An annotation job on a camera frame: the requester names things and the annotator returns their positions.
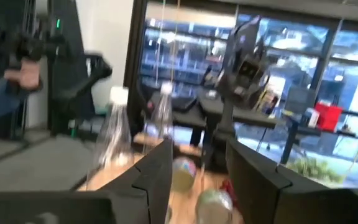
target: red box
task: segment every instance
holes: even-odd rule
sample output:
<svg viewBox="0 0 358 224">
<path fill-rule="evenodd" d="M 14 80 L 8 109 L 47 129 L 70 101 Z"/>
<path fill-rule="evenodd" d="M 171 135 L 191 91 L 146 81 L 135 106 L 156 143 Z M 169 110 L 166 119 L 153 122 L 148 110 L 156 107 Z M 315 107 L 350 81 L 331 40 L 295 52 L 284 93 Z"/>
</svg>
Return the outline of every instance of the red box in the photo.
<svg viewBox="0 0 358 224">
<path fill-rule="evenodd" d="M 327 131 L 335 131 L 335 127 L 342 114 L 342 108 L 317 103 L 314 109 L 320 113 L 317 120 L 318 128 Z"/>
</svg>

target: person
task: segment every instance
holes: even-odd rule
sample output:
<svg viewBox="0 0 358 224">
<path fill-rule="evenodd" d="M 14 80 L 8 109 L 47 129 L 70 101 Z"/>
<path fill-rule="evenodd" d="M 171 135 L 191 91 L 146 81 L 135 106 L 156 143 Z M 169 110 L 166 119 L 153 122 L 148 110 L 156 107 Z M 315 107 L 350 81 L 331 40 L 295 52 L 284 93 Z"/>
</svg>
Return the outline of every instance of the person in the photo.
<svg viewBox="0 0 358 224">
<path fill-rule="evenodd" d="M 23 59 L 21 65 L 0 78 L 0 116 L 14 112 L 30 93 L 42 88 L 39 63 Z"/>
</svg>

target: plastic bottle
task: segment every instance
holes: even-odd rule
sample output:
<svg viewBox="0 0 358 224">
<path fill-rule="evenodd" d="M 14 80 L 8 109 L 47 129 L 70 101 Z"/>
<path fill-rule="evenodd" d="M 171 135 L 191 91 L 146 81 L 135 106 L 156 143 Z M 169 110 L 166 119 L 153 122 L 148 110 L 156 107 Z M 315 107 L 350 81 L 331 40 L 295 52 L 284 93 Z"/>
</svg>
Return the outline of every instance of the plastic bottle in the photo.
<svg viewBox="0 0 358 224">
<path fill-rule="evenodd" d="M 125 171 L 134 164 L 134 151 L 131 148 L 131 131 L 127 116 L 127 99 L 127 88 L 121 86 L 111 88 L 111 107 L 96 139 L 93 167 L 88 174 L 87 188 L 90 190 L 102 187 L 115 178 L 116 174 Z M 98 183 L 93 183 L 92 178 L 95 175 L 98 176 Z"/>
<path fill-rule="evenodd" d="M 151 119 L 145 121 L 144 153 L 147 154 L 161 139 L 173 139 L 172 83 L 161 86 L 161 97 L 154 108 Z"/>
</svg>

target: bottle cap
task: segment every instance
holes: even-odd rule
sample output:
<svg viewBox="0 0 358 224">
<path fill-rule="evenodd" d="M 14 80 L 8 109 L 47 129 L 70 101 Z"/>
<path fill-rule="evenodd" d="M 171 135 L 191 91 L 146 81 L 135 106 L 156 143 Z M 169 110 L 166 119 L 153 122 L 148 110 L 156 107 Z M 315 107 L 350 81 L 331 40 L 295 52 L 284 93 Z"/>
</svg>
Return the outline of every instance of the bottle cap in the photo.
<svg viewBox="0 0 358 224">
<path fill-rule="evenodd" d="M 113 86 L 110 90 L 110 103 L 115 105 L 127 105 L 128 88 L 123 86 Z"/>
<path fill-rule="evenodd" d="M 162 94 L 169 95 L 172 93 L 172 90 L 173 90 L 172 83 L 170 83 L 170 82 L 162 83 L 162 85 L 161 85 L 161 93 Z"/>
</svg>

